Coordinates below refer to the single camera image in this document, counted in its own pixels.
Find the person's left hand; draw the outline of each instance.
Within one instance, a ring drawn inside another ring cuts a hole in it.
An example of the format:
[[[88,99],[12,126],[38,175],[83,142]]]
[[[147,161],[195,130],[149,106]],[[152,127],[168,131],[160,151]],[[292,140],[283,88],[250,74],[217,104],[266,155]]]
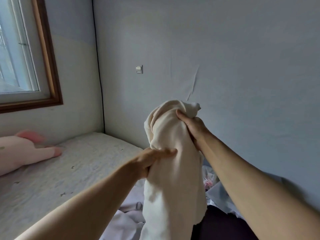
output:
[[[178,152],[177,149],[144,149],[141,153],[139,153],[132,162],[136,163],[139,170],[139,178],[144,179],[148,176],[149,168],[154,164],[155,161],[160,159],[165,159],[169,157],[173,157]]]

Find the light switch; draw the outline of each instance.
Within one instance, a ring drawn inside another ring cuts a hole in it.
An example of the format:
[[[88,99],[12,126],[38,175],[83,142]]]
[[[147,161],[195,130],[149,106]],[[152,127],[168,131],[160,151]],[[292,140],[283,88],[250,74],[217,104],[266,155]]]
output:
[[[143,74],[143,66],[142,65],[136,66],[136,73],[137,74]]]

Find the hand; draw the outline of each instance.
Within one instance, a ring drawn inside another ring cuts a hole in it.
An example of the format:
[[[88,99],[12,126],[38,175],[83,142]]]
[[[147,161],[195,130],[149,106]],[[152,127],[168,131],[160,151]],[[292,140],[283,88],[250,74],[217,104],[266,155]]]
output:
[[[157,150],[147,148],[143,150],[132,160],[138,166],[139,178],[144,179],[148,176],[149,168],[155,161],[173,157],[177,152],[177,149]]]
[[[193,119],[187,117],[181,110],[176,110],[177,117],[183,121],[190,133],[191,139],[198,150],[200,150],[199,143],[204,140],[206,133],[210,133],[203,123],[202,119],[199,117],[194,117]]]

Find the black cable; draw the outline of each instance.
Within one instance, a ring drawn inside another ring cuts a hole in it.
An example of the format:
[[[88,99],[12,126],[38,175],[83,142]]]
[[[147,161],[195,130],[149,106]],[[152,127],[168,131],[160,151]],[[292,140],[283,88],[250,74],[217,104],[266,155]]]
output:
[[[96,38],[96,50],[97,50],[97,59],[98,59],[98,72],[99,72],[99,81],[100,81],[101,98],[102,98],[103,133],[106,133],[106,123],[105,123],[105,120],[104,120],[103,91],[102,91],[102,83],[101,83],[101,76],[100,76],[100,66],[99,66],[99,53],[98,53],[98,41],[97,41],[96,20],[95,20],[95,17],[94,17],[94,0],[91,0],[91,1],[92,1],[92,14],[93,14],[93,25],[94,25],[94,37]]]

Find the beige clothing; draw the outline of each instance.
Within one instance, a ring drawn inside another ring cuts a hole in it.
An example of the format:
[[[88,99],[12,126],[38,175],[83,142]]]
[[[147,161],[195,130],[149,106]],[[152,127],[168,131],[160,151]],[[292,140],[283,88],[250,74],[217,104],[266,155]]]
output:
[[[176,148],[178,153],[173,159],[157,161],[150,168],[144,188],[146,224],[140,240],[190,239],[193,225],[206,212],[202,157],[185,123],[177,118],[176,109],[192,118],[200,106],[167,101],[149,115],[144,125],[152,149]]]

